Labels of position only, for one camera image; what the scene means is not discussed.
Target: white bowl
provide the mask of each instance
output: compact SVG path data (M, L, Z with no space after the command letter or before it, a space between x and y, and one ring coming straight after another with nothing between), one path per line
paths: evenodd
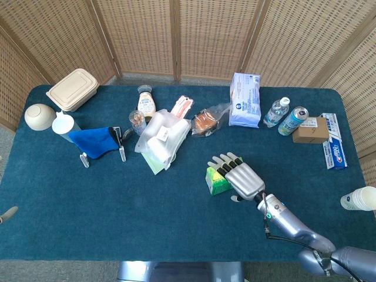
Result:
M55 111L44 104L34 104L25 112L25 122L33 130L45 130L52 125L56 118Z

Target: robotic arm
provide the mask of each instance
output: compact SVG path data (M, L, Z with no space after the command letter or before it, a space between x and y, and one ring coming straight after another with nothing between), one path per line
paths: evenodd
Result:
M17 212L17 210L18 210L18 207L11 207L4 214L0 215L0 224L10 219Z
M303 245L298 259L302 267L311 274L330 276L332 272L340 275L376 281L376 252L354 247L335 249L333 243L309 229L279 199L265 191L263 180L236 155L227 153L213 157L216 163L208 165L225 177L240 200L254 200L257 209L264 214L264 226L268 239L291 241ZM272 236L269 232L267 219L273 222L286 236Z

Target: white bottle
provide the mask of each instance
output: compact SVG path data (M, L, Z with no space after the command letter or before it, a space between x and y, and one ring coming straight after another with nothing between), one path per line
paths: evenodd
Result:
M288 104L290 104L290 99L288 97L276 100L272 104L269 112L264 117L264 123L267 127L273 127L278 124L281 118L288 112Z
M140 99L137 109L143 113L146 121L152 119L156 109L152 98L152 87L150 85L141 85L137 88Z

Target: food container lid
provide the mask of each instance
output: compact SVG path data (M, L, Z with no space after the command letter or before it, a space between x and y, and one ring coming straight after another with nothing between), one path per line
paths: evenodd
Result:
M98 87L96 87L95 89L93 89L93 91L91 91L91 93L89 95L83 96L81 99L78 99L70 107L63 107L63 106L61 106L60 109L62 109L64 112L69 112L72 109L76 109L76 108L81 107L87 100L89 100L92 96L94 96L94 94L96 93L96 89L97 88Z
M71 108L99 86L97 80L84 69L76 69L60 80L46 94L60 108Z

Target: clear plastic bag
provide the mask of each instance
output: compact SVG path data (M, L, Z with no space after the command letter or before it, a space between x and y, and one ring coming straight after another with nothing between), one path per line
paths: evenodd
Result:
M167 170L189 130L189 120L179 119L166 109L159 110L142 132L135 152L163 163Z
M191 121L192 136L206 137L220 129L225 118L228 117L230 103L218 104L203 109Z

